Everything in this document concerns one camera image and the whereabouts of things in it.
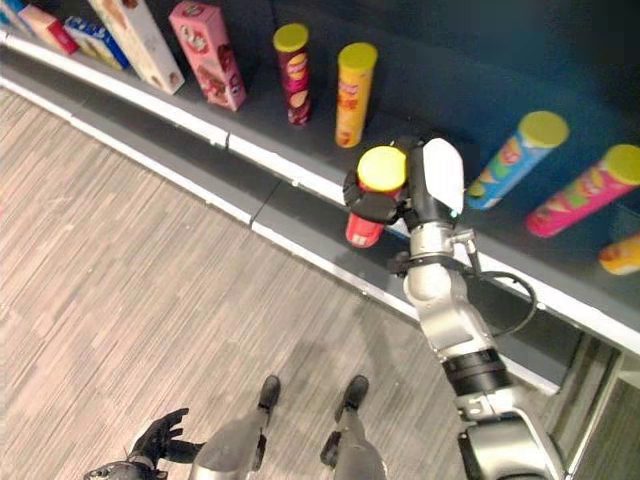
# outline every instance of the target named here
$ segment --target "wooden floor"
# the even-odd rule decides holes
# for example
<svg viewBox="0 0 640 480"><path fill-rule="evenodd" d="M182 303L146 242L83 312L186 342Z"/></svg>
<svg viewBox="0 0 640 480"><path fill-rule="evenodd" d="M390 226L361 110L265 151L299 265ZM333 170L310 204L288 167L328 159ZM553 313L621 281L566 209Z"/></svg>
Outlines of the wooden floor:
<svg viewBox="0 0 640 480"><path fill-rule="evenodd" d="M253 408L276 373L283 395L255 478L328 479L318 454L358 372L371 381L361 415L390 478L462 478L453 395L413 326L1 95L2 478L80 478L182 406L185 437L203 441ZM565 406L530 396L547 422Z"/></svg>

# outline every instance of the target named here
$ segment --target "snack box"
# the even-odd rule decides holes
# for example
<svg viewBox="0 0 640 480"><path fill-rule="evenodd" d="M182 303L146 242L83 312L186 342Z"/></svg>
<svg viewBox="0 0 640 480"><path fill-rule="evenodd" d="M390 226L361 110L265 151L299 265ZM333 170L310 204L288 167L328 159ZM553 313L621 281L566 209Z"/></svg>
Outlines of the snack box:
<svg viewBox="0 0 640 480"><path fill-rule="evenodd" d="M76 42L73 41L73 38L65 31L60 21L53 15L43 12L33 5L27 5L20 10L18 16L29 25L40 40L62 53L71 54L78 49Z"/></svg>
<svg viewBox="0 0 640 480"><path fill-rule="evenodd" d="M118 70L129 66L127 57L106 28L89 23L80 17L67 18L64 28L80 49L90 57Z"/></svg>
<svg viewBox="0 0 640 480"><path fill-rule="evenodd" d="M89 0L107 30L145 82L175 93L184 83L144 0Z"/></svg>
<svg viewBox="0 0 640 480"><path fill-rule="evenodd" d="M0 0L0 13L7 19L6 23L29 36L33 36L35 35L33 30L18 16L18 13L20 13L24 7L26 7L26 4L22 0Z"/></svg>
<svg viewBox="0 0 640 480"><path fill-rule="evenodd" d="M220 8L181 2L169 21L207 101L236 111L247 94Z"/></svg>

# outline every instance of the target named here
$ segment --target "pink box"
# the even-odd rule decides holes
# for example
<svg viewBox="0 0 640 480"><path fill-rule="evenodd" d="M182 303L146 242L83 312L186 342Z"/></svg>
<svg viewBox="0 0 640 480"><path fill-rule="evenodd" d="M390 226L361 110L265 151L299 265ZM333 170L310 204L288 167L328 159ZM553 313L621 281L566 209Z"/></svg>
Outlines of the pink box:
<svg viewBox="0 0 640 480"><path fill-rule="evenodd" d="M235 112L247 94L220 8L181 2L169 20L207 101Z"/></svg>

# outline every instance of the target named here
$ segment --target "white shelf edge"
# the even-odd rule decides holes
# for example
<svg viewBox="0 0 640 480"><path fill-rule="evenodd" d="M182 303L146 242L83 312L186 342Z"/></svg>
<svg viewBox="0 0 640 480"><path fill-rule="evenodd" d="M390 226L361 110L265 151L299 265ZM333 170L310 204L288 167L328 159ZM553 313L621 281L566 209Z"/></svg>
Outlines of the white shelf edge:
<svg viewBox="0 0 640 480"><path fill-rule="evenodd" d="M293 255L296 255L307 262L315 265L316 267L324 270L325 272L338 277L340 280L354 286L358 290L362 292L363 295L368 295L379 300L382 303L389 305L391 308L398 310L414 321L417 322L417 313L416 309L410 305L408 302L405 302L394 295L391 295L384 290L376 287L375 285L370 284L369 282L361 279L360 277L340 268L339 266L331 263L328 260L316 255L315 253L309 251L308 249L298 245L297 243L289 240L288 238L280 235L277 232L274 232L271 228L266 227L259 223L258 220L254 220L251 224L251 229L262 237L270 240L271 242L279 245L285 250L291 252ZM514 362L508 357L504 355L500 355L504 360L507 368L516 376L520 377L522 380L527 383L538 388L542 393L546 395L554 395L560 390L560 386L555 383L547 380L546 378L538 375L535 372L532 372L528 368L523 365Z"/></svg>
<svg viewBox="0 0 640 480"><path fill-rule="evenodd" d="M11 80L7 80L4 77L0 77L0 86L8 90L11 90L12 92L20 95L21 97L26 98L30 102L39 105L40 107L44 108L48 112L53 113L54 115L62 118L67 122L71 120L71 117L73 116L71 112L68 112L64 108L59 107L55 103L52 103L49 100L42 98L39 95L36 95L31 90L27 90L26 88L23 88L20 85L12 82Z"/></svg>
<svg viewBox="0 0 640 480"><path fill-rule="evenodd" d="M340 185L237 135L229 135L228 145L229 149L234 153L242 155L268 170L283 175L288 178L294 186L302 185L317 195L325 197L339 205L344 205L344 197Z"/></svg>
<svg viewBox="0 0 640 480"><path fill-rule="evenodd" d="M157 173L161 177L166 178L170 182L173 182L176 185L196 195L197 197L202 198L205 201L205 203L216 206L220 210L225 211L226 213L236 218L237 220L241 221L245 225L249 225L251 223L251 214L249 214L248 212L245 212L244 210L236 207L235 205L232 205L231 203L227 202L226 200L219 197L218 195L211 193L209 190L197 185L196 183L192 182L188 178L183 177L182 175L165 167L164 165L158 163L157 161L148 157L147 155L131 148L129 145L113 138L112 136L93 127L92 125L89 125L88 123L78 119L77 117L74 117L66 110L59 107L51 108L51 106L54 106L54 105L51 102L49 102L47 99L43 98L42 96L36 93L33 93L30 90L27 90L19 85L16 85L14 82L2 76L0 76L0 84L5 88L7 88L8 90L11 90L12 92L24 97L30 102L33 102L36 105L39 105L45 108L46 110L53 113L54 115L60 116L60 118L67 121L73 127L86 133L90 137L95 138L99 142L104 143L105 145L108 145L109 147L122 153L126 157L134 160L135 162L146 167L152 172Z"/></svg>
<svg viewBox="0 0 640 480"><path fill-rule="evenodd" d="M50 50L49 48L17 37L11 32L6 32L2 29L0 29L0 32L4 34L4 39L0 36L0 41L12 50L27 55L32 59L45 63L53 68L63 70L68 74L74 75L80 80L91 83L98 88L108 90L145 110L166 118L174 124L178 124L197 135L208 138L212 143L226 145L228 140L229 148L231 150L285 178L289 178L294 186L297 186L298 184L302 185L304 188L318 194L319 196L327 198L337 204L344 205L341 185L337 185L330 180L314 174L313 172L300 167L298 164L283 158L277 153L270 152L269 150L253 144L252 142L237 137L236 135L229 134L223 129L205 122L204 120L201 120L158 97L150 95L142 90L138 90L108 74L86 66L81 62L74 60L72 57L62 55ZM405 236L408 234L406 227L401 222L391 226L391 229ZM468 264L466 255L457 255L457 258ZM617 346L640 355L640 332L636 332L623 323L618 322L597 308L575 299L556 288L547 285L543 281L535 279L493 257L480 253L480 260L488 270L504 270L527 279L534 288L536 288L539 301L543 305L546 305L567 318L572 319L574 325L584 327L591 332L597 333L600 337L608 339ZM515 286L513 282L505 282L504 285L509 289L519 291L518 287Z"/></svg>
<svg viewBox="0 0 640 480"><path fill-rule="evenodd" d="M212 143L225 146L228 133L222 128L212 125L198 117L165 102L161 98L139 90L124 81L118 80L112 75L103 73L90 66L74 60L72 56L54 52L47 47L38 45L12 33L4 31L3 44L8 48L20 52L32 59L45 63L58 70L71 74L82 81L90 83L98 88L112 92L119 97L131 102L145 110L160 115L170 122L180 125L187 130L206 138Z"/></svg>

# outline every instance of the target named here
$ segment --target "robot leg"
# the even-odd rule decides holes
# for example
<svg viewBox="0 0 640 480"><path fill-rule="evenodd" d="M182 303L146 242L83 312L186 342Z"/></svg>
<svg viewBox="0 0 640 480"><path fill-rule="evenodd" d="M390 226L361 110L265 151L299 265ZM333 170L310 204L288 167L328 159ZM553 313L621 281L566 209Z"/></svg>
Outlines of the robot leg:
<svg viewBox="0 0 640 480"><path fill-rule="evenodd" d="M196 456L189 480L244 480L260 469L267 444L264 431L279 394L280 380L268 377L257 408L211 437Z"/></svg>
<svg viewBox="0 0 640 480"><path fill-rule="evenodd" d="M325 444L320 459L335 469L336 480L385 480L386 467L376 448L367 441L358 407L364 400L369 381L354 377L336 412L338 426Z"/></svg>

